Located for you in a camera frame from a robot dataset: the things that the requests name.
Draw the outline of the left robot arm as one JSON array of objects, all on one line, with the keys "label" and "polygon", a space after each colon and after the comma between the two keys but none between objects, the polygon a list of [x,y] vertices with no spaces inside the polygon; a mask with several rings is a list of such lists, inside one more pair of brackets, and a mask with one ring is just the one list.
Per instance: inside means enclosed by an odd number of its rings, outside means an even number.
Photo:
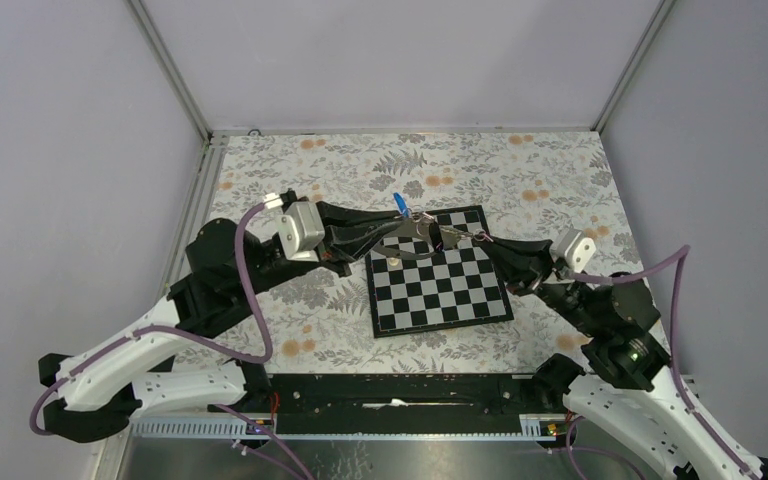
[{"label": "left robot arm", "polygon": [[404,205],[364,211],[287,191],[264,196],[238,221],[208,222],[187,247],[190,272],[146,313],[84,353],[40,358],[44,392],[31,431],[91,443],[155,412],[278,408],[258,295],[318,269],[347,276],[410,221]]}]

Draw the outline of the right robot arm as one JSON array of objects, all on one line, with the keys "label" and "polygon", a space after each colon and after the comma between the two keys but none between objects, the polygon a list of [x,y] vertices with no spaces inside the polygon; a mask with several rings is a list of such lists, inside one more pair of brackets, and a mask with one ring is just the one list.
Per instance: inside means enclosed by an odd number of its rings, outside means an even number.
[{"label": "right robot arm", "polygon": [[509,293],[534,295],[587,337],[591,369],[555,354],[533,386],[543,410],[563,407],[611,435],[663,479],[768,479],[768,458],[739,445],[675,368],[677,350],[651,333],[661,314],[645,278],[675,266],[681,284],[690,248],[638,273],[594,276],[584,268],[594,241],[570,229],[552,242],[473,236]]}]

